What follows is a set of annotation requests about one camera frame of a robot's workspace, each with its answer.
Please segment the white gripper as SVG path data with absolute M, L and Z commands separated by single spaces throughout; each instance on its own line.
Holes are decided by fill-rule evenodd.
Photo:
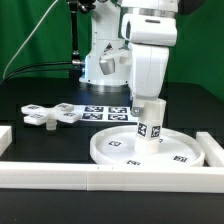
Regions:
M 132 95 L 131 115 L 141 117 L 144 100 L 156 100 L 160 94 L 169 58 L 167 47 L 130 43 Z

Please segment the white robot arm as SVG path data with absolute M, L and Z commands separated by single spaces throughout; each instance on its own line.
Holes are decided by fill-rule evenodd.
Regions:
M 128 86 L 131 114 L 158 98 L 176 44 L 176 14 L 188 15 L 206 0 L 97 0 L 91 50 L 80 82 L 98 91 Z

